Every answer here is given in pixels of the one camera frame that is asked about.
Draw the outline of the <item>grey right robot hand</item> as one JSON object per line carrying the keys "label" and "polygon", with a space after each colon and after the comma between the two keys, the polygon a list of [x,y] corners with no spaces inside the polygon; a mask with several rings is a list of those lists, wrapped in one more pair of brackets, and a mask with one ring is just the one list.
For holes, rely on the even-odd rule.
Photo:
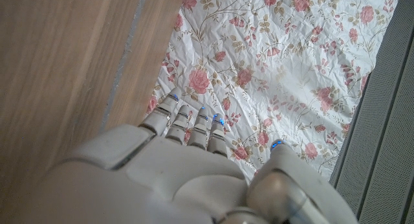
{"label": "grey right robot hand", "polygon": [[356,223],[342,196],[283,140],[247,182],[229,160],[224,118],[173,89],[138,126],[121,125],[54,165],[10,223]]}

